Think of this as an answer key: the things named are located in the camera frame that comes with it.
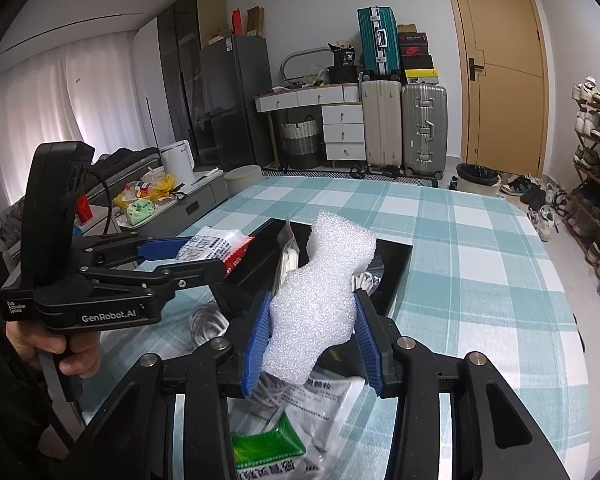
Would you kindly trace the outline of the person's left hand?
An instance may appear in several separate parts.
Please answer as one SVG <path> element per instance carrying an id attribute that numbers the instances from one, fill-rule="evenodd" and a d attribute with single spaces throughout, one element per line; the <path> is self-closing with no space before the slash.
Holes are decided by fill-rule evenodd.
<path id="1" fill-rule="evenodd" d="M 5 333 L 20 358 L 34 367 L 40 366 L 38 352 L 56 356 L 68 352 L 69 355 L 59 363 L 61 373 L 86 379 L 98 372 L 102 362 L 99 332 L 78 333 L 67 339 L 38 323 L 7 322 Z"/>

